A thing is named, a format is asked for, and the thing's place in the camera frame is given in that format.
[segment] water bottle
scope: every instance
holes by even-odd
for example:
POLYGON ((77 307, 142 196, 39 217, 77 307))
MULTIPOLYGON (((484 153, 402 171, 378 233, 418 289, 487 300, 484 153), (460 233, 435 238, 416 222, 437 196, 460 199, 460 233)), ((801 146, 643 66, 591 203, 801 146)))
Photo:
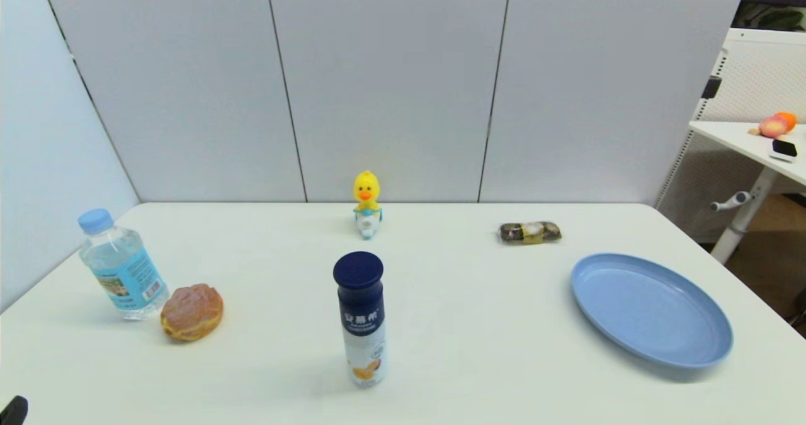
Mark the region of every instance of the water bottle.
POLYGON ((115 226, 112 216, 103 209, 83 213, 78 224, 87 235, 78 256, 95 274, 123 318, 144 319, 162 310, 169 291, 140 235, 115 226))
POLYGON ((333 267, 348 376, 360 387, 381 382, 389 367, 382 275, 383 263, 369 252, 348 253, 333 267))

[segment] yogurt bottle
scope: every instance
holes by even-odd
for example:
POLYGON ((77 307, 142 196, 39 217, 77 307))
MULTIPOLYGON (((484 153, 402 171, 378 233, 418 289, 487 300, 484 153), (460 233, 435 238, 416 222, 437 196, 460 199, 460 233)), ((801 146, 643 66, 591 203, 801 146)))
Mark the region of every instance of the yogurt bottle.
POLYGON ((348 376, 360 387, 381 382, 389 365, 382 275, 383 263, 369 252, 348 253, 333 267, 348 376))

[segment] panel seam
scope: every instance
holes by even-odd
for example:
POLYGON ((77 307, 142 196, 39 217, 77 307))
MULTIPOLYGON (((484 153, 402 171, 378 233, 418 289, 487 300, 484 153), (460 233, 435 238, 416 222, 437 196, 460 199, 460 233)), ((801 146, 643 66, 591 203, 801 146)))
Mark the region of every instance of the panel seam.
POLYGON ((291 112, 291 95, 288 94, 288 81, 285 79, 285 65, 283 64, 283 54, 280 51, 280 36, 277 35, 277 21, 274 19, 274 6, 271 0, 268 0, 268 11, 271 14, 271 28, 274 31, 274 42, 277 46, 277 58, 280 61, 280 73, 283 76, 283 88, 285 89, 285 103, 288 105, 288 119, 291 121, 291 133, 294 137, 294 149, 297 150, 297 164, 300 168, 300 180, 302 181, 302 195, 305 197, 305 202, 308 202, 308 190, 305 187, 305 174, 302 172, 302 156, 300 156, 300 144, 297 141, 297 128, 294 126, 294 115, 291 112))
POLYGON ((84 86, 84 92, 87 93, 87 98, 89 98, 89 103, 92 104, 93 111, 95 112, 95 116, 98 117, 98 121, 101 123, 101 128, 106 135, 106 139, 109 140, 110 146, 112 146, 112 152, 115 153, 115 157, 118 159, 118 164, 120 164, 121 169, 123 169, 123 174, 126 175, 127 181, 129 181, 129 185, 132 187, 132 191, 135 193, 135 197, 137 198, 138 203, 143 203, 143 199, 140 197, 140 193, 137 190, 137 186, 135 186, 135 182, 132 181, 132 175, 129 175, 129 170, 126 168, 126 164, 123 163, 123 158, 120 156, 120 152, 118 151, 118 147, 115 146, 115 141, 113 141, 111 135, 109 134, 109 130, 106 128, 106 124, 103 121, 103 117, 101 117, 101 112, 98 111, 98 106, 95 105, 95 100, 93 99, 92 93, 89 92, 89 86, 87 86, 87 82, 84 80, 84 75, 81 74, 81 68, 78 67, 78 61, 76 61, 75 55, 72 54, 72 49, 70 48, 70 43, 67 41, 67 36, 64 35, 64 30, 61 27, 61 23, 59 22, 59 17, 55 14, 55 8, 53 8, 53 3, 51 0, 48 1, 48 6, 51 9, 51 14, 53 15, 53 20, 55 20, 55 25, 59 27, 59 33, 61 34, 61 38, 64 41, 64 46, 67 47, 67 52, 70 54, 70 59, 72 60, 72 65, 75 67, 76 72, 78 73, 78 78, 81 79, 81 84, 84 86))
POLYGON ((506 18, 509 14, 509 0, 504 4, 504 21, 501 25, 501 41, 498 43, 498 60, 496 61, 496 75, 492 83, 492 100, 490 101, 490 115, 487 119, 487 138, 484 141, 484 157, 481 160, 481 178, 479 178, 479 195, 476 203, 481 203, 481 187, 484 185, 484 168, 487 166, 487 148, 490 146, 490 132, 492 132, 492 112, 496 104, 496 91, 498 90, 498 72, 501 71, 501 52, 504 51, 504 32, 506 31, 506 18))

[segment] plastic wrapper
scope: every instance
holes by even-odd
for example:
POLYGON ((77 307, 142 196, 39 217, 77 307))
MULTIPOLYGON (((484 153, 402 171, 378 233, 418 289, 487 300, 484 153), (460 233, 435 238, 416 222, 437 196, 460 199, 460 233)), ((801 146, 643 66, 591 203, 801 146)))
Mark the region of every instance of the plastic wrapper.
POLYGON ((498 228, 498 241, 507 245, 532 245, 557 241, 562 233, 553 222, 504 224, 498 228))

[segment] tabletop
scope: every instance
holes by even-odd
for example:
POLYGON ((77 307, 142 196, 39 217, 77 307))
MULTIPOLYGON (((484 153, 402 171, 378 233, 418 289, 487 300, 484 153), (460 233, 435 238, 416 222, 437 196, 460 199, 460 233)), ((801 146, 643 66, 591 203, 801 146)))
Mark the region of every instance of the tabletop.
POLYGON ((803 423, 806 341, 716 259, 638 204, 383 203, 371 241, 352 204, 150 203, 141 233, 169 287, 208 283, 221 325, 171 342, 159 319, 123 322, 76 255, 2 316, 0 403, 26 425, 174 423, 803 423), (505 222, 549 220, 558 242, 504 246, 505 222), (355 387, 333 264, 385 264, 389 371, 355 387), (705 371, 661 368, 582 315, 570 271, 620 252, 710 294, 734 348, 705 371))
POLYGON ((801 159, 806 156, 806 129, 803 129, 800 124, 792 132, 781 137, 797 147, 800 156, 795 162, 779 161, 769 157, 768 149, 772 145, 772 140, 760 135, 748 134, 748 130, 758 127, 757 123, 692 121, 689 123, 689 127, 697 134, 736 150, 800 184, 806 184, 806 163, 803 163, 801 159))

